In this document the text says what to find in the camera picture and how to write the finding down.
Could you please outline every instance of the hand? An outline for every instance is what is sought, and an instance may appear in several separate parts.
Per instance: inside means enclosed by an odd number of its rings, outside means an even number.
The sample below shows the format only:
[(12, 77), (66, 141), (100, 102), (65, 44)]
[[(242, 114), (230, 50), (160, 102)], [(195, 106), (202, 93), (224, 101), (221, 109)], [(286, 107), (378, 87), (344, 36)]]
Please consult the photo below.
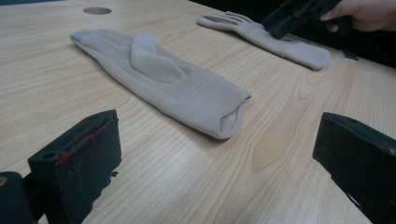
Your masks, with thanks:
[(320, 19), (334, 33), (338, 25), (332, 20), (342, 16), (352, 17), (352, 26), (357, 30), (396, 31), (396, 0), (342, 0)]

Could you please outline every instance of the wood grain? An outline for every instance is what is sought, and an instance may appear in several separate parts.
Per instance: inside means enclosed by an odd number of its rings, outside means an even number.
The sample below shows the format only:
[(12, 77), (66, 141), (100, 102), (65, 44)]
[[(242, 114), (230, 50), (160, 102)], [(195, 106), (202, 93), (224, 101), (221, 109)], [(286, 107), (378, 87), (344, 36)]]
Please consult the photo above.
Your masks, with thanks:
[[(0, 7), (0, 170), (27, 175), (27, 158), (40, 148), (81, 119), (117, 109), (120, 174), (84, 223), (369, 223), (312, 151), (324, 111), (395, 138), (396, 71), (329, 49), (331, 63), (314, 72), (197, 25), (209, 12), (216, 10), (185, 0)], [(123, 88), (69, 40), (99, 28), (150, 30), (177, 57), (249, 90), (238, 134), (215, 140)]]

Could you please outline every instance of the glove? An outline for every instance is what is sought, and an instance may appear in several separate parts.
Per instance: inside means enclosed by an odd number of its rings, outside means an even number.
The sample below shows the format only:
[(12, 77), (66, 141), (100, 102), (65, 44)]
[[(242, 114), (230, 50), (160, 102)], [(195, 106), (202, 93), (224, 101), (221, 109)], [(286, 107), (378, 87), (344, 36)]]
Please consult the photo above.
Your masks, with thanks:
[(156, 46), (153, 33), (85, 30), (70, 38), (120, 84), (164, 114), (218, 139), (238, 130), (250, 93)]
[(274, 39), (261, 24), (236, 13), (204, 15), (198, 18), (198, 24), (215, 30), (235, 31), (262, 49), (316, 71), (323, 68), (331, 58), (326, 49), (307, 45), (292, 35), (286, 35), (280, 40)]

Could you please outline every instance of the black object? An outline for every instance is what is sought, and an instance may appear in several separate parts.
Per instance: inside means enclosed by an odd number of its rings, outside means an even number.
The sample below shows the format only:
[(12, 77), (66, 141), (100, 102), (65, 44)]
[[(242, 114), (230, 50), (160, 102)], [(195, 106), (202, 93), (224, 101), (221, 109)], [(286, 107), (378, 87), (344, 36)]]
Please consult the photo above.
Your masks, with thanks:
[(0, 173), (0, 223), (81, 223), (121, 161), (115, 110), (85, 118), (28, 159), (32, 173)]
[(396, 140), (324, 113), (313, 157), (373, 223), (396, 223)]
[[(330, 11), (340, 0), (287, 0), (269, 14), (262, 25), (273, 38), (280, 39), (298, 27), (312, 21), (317, 27), (323, 22), (320, 16)], [(339, 35), (346, 35), (352, 30), (349, 17), (336, 19)]]

